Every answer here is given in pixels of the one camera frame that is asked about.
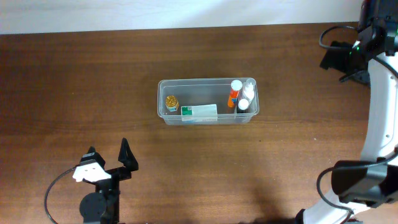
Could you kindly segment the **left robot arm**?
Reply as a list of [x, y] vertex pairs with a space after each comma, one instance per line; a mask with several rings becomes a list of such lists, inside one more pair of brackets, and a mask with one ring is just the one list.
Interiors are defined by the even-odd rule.
[[80, 202], [79, 211], [84, 223], [119, 223], [119, 184], [139, 170], [125, 138], [121, 141], [118, 161], [123, 164], [121, 167], [105, 170], [105, 160], [94, 147], [90, 147], [77, 165], [73, 173], [76, 182], [95, 186], [95, 191]]

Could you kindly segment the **orange tube white cap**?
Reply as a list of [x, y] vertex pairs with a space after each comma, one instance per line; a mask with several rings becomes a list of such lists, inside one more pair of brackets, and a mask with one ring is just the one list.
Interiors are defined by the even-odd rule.
[[236, 103], [238, 102], [239, 92], [241, 91], [242, 87], [243, 83], [240, 80], [233, 80], [231, 82], [231, 91], [228, 98], [229, 108], [234, 108], [236, 106]]

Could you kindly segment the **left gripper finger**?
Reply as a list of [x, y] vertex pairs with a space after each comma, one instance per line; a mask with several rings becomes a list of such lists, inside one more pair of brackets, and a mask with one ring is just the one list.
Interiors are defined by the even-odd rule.
[[80, 165], [86, 165], [91, 162], [97, 162], [102, 168], [104, 168], [106, 163], [102, 156], [96, 152], [96, 149], [93, 146], [90, 146], [88, 152], [82, 156], [80, 159]]
[[132, 153], [126, 138], [123, 138], [121, 141], [118, 161], [121, 162], [130, 172], [139, 170], [139, 164]]

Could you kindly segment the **black bottle white cap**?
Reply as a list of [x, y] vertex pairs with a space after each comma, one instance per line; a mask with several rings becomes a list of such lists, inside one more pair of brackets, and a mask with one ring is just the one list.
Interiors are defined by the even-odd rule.
[[243, 99], [239, 100], [238, 105], [236, 107], [236, 112], [238, 114], [246, 113], [248, 108], [249, 108], [249, 102], [247, 99], [243, 98]]

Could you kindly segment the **white spray bottle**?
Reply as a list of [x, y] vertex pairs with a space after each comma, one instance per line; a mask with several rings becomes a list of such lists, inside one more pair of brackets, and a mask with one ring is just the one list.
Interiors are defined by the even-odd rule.
[[256, 81], [253, 78], [248, 78], [244, 83], [239, 94], [239, 100], [246, 99], [248, 100], [249, 104], [253, 101], [255, 97], [255, 87]]

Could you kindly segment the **small gold-lid jar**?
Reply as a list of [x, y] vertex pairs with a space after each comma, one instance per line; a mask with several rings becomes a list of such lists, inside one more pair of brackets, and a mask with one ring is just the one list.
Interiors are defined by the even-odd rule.
[[179, 102], [174, 95], [169, 95], [165, 99], [165, 105], [170, 112], [174, 112], [178, 110]]

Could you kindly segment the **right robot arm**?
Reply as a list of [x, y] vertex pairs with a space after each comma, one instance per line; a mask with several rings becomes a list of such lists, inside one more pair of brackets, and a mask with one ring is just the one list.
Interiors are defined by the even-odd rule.
[[341, 82], [366, 77], [370, 86], [368, 130], [358, 161], [338, 161], [322, 171], [331, 173], [331, 190], [295, 223], [352, 223], [352, 217], [385, 203], [397, 202], [397, 1], [363, 1], [354, 44], [333, 42], [321, 66], [344, 72]]

